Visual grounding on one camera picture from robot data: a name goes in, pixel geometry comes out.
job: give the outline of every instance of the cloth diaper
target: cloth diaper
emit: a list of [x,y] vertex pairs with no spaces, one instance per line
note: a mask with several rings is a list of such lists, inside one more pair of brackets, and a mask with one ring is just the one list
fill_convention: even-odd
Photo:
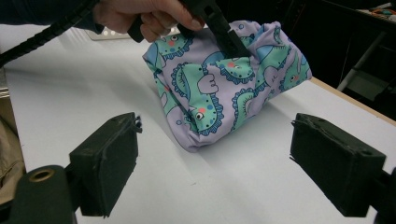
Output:
[[249,57],[228,58],[210,29],[166,36],[143,56],[170,128],[189,152],[234,132],[268,100],[312,77],[305,56],[279,22],[234,21],[230,26]]

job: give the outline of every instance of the black handle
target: black handle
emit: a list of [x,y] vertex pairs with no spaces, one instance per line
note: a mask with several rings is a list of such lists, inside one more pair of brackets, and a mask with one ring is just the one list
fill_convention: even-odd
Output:
[[131,27],[128,30],[128,35],[137,43],[142,42],[142,40],[145,38],[143,37],[142,32],[140,32],[140,26],[142,24],[142,18],[140,17],[140,15],[138,15],[136,20],[134,20],[134,23],[132,23]]

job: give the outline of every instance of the black cable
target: black cable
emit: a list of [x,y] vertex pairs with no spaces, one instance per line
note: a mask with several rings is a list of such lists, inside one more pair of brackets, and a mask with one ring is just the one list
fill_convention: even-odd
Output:
[[346,57],[344,59],[343,68],[341,70],[340,80],[338,80],[338,85],[340,85],[341,82],[343,81],[343,79],[346,77],[346,76],[344,76],[344,73],[345,73],[345,69],[346,69],[346,65],[347,65],[347,58],[349,56],[349,49],[350,49],[350,46],[351,46],[351,43],[352,43],[352,39],[355,37],[356,33],[357,32],[354,31],[349,37],[347,48],[346,48]]
[[85,0],[78,5],[70,14],[53,23],[50,27],[44,29],[41,33],[34,35],[18,46],[9,49],[0,54],[0,67],[11,62],[39,47],[50,42],[51,39],[63,34],[66,30],[79,23],[87,16],[99,0]]

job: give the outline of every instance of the black tool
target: black tool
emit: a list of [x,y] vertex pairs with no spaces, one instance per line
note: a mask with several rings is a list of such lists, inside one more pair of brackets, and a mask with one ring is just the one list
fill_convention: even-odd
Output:
[[[248,57],[249,52],[238,37],[236,32],[231,29],[230,24],[224,18],[221,9],[216,4],[215,0],[183,0],[182,1],[192,15],[202,18],[213,35],[216,37],[220,50],[222,50],[227,57],[239,58]],[[142,21],[140,17],[134,22],[128,31],[129,36],[136,42],[141,42],[143,36],[140,32],[140,25]],[[184,35],[188,36],[192,33],[191,30],[177,26],[178,30]]]
[[134,113],[107,121],[70,153],[64,169],[50,165],[24,175],[0,223],[72,224],[75,211],[108,217],[136,165],[141,120]]
[[329,121],[297,114],[291,143],[296,161],[345,217],[396,223],[396,169],[382,170],[386,156]]

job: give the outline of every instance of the white surface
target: white surface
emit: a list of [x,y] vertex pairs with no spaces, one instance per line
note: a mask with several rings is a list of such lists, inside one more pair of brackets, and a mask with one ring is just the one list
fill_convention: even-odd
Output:
[[[0,26],[9,49],[42,28]],[[396,164],[396,128],[321,87],[305,82],[270,101],[237,132],[198,153],[184,151],[166,123],[152,74],[141,56],[149,44],[92,42],[69,30],[6,65],[28,170],[69,163],[68,153],[106,120],[134,111],[143,118],[137,166],[110,218],[78,223],[373,223],[346,218],[289,159],[296,113],[322,117],[388,155]]]

